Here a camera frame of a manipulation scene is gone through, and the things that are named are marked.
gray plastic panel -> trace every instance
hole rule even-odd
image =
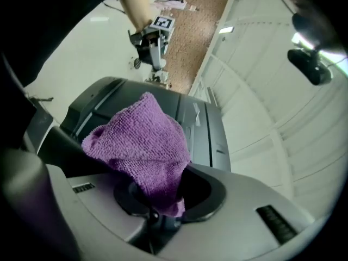
[[[83,199],[73,192],[62,170],[52,165],[47,167],[57,203],[74,234],[82,260],[108,261],[115,257],[145,261],[160,260],[159,257],[178,261],[247,260],[258,256],[260,260],[286,260],[303,248],[322,225],[311,224],[314,220],[308,214],[302,213],[286,198],[255,179],[210,167],[191,166],[216,177],[226,186],[226,202],[210,220],[182,225],[157,257],[142,252],[119,238],[122,235],[120,229],[123,225],[130,226],[134,217],[115,213],[112,205],[102,207],[95,201],[96,208],[114,214],[110,216],[113,223],[98,219],[98,214],[91,212],[88,204],[85,205]],[[80,179],[75,178],[73,182],[105,183],[109,181],[109,177],[107,174],[79,177]],[[87,197],[92,190],[80,194],[85,193]],[[254,212],[256,207],[266,204],[273,205],[297,231],[304,231],[279,247]]]
[[[226,171],[190,164],[220,180],[226,202],[209,220],[182,227],[159,256],[175,260],[246,260],[279,247],[255,209],[272,205],[301,232],[314,222],[308,214],[262,182]]]
[[[162,260],[128,244],[120,238],[118,231],[114,233],[108,229],[89,212],[72,190],[62,170],[53,165],[48,165],[47,168],[61,213],[79,246],[81,260]],[[125,224],[122,218],[124,217],[114,216],[114,223],[121,229]]]
[[[84,183],[93,184],[93,189],[79,192],[77,196],[102,225],[123,240],[130,241],[142,231],[145,219],[129,216],[116,202],[114,188],[118,181],[112,173],[68,179],[72,187]]]

equipment on floor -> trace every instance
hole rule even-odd
[[[162,67],[161,57],[167,52],[173,35],[175,19],[168,16],[156,16],[152,23],[140,33],[129,34],[132,45],[138,51],[139,59],[152,65],[154,71]]]
[[[160,71],[152,71],[150,78],[147,78],[145,82],[151,82],[153,84],[158,84],[160,86],[165,87],[166,89],[169,89],[171,87],[171,84],[169,82],[169,73],[164,70]]]

purple towel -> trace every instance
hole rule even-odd
[[[177,191],[191,159],[186,138],[151,93],[93,130],[82,148],[90,157],[131,176],[159,213],[177,217],[185,211]]]

